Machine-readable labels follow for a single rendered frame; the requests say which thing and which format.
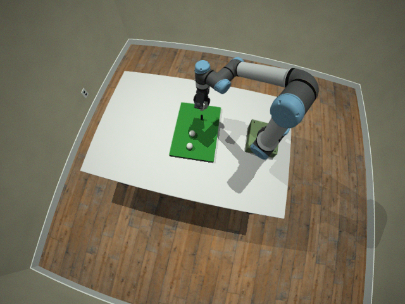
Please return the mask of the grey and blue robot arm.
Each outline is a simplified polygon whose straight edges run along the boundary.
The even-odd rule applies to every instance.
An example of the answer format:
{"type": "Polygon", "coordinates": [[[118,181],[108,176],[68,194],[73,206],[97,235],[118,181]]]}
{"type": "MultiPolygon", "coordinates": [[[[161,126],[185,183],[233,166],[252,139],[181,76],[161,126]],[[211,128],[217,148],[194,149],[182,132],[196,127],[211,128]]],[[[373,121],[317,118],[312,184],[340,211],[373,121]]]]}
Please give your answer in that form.
{"type": "Polygon", "coordinates": [[[250,147],[251,151],[263,160],[271,155],[290,128],[302,121],[319,93],[316,79],[304,70],[246,63],[239,57],[230,60],[218,73],[212,70],[209,62],[205,60],[198,61],[194,71],[197,88],[206,89],[210,86],[220,94],[229,90],[230,81],[234,77],[285,88],[270,107],[271,119],[268,125],[258,131],[257,138],[250,147]]]}

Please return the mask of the green turf mat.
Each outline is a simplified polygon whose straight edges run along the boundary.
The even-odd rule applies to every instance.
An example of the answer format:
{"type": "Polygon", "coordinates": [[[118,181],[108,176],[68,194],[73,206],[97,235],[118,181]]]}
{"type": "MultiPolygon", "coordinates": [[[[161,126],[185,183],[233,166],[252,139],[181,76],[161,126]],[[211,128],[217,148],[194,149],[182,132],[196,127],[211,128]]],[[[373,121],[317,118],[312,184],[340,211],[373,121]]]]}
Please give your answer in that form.
{"type": "Polygon", "coordinates": [[[169,156],[213,162],[221,107],[208,106],[204,111],[192,103],[181,102],[169,156]],[[195,131],[191,137],[189,132],[195,131]],[[192,149],[187,149],[192,143],[192,149]]]}

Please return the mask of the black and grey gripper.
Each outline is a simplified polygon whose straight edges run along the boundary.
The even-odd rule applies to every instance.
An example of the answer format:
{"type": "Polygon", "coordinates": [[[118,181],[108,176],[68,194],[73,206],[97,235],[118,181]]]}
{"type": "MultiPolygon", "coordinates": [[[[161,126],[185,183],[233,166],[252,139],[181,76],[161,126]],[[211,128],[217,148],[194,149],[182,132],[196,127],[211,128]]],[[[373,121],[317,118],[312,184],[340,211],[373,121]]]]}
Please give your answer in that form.
{"type": "MultiPolygon", "coordinates": [[[[197,87],[196,87],[197,88],[197,87]]],[[[207,89],[207,88],[206,88],[207,89]]],[[[199,88],[197,88],[197,90],[199,90],[199,91],[205,91],[206,89],[199,89],[199,88]]],[[[204,104],[205,104],[205,109],[207,109],[207,107],[209,106],[209,104],[210,104],[210,98],[208,98],[208,90],[206,90],[206,94],[205,94],[205,98],[204,98],[204,104]]],[[[196,100],[196,95],[194,96],[194,103],[195,103],[195,100],[196,100]]]]}

